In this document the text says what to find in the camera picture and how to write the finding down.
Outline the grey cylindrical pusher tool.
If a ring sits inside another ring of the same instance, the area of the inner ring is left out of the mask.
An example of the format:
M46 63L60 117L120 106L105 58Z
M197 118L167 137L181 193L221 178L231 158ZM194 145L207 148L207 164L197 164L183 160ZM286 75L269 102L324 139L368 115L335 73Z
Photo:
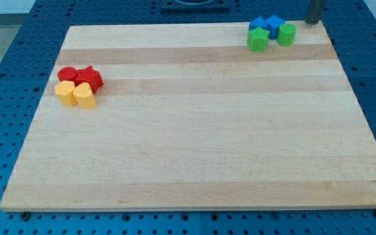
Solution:
M305 23L309 25L318 24L325 4L326 0L310 0L307 8L307 14L305 16Z

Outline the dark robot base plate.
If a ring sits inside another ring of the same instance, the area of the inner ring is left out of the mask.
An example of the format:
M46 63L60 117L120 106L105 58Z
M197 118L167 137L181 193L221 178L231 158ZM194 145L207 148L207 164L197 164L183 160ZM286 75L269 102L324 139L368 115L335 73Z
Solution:
M230 0L161 0L161 12L230 10Z

